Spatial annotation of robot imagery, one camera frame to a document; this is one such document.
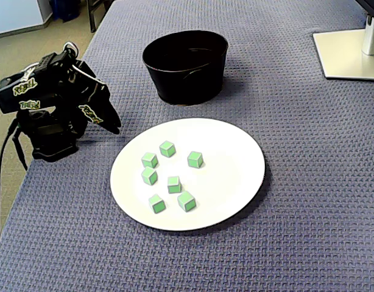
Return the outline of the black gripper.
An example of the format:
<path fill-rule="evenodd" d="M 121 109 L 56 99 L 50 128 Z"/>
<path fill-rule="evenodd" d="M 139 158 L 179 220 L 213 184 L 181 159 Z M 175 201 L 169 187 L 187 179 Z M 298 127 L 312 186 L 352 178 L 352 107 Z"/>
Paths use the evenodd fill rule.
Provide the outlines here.
<path fill-rule="evenodd" d="M 110 92 L 107 85 L 96 81 L 94 72 L 84 61 L 76 60 L 73 65 L 79 71 L 71 69 L 68 80 L 75 90 L 84 92 L 96 86 L 89 98 L 79 103 L 79 109 L 92 123 L 105 128 L 113 134 L 119 134 L 121 121 L 110 102 Z"/>

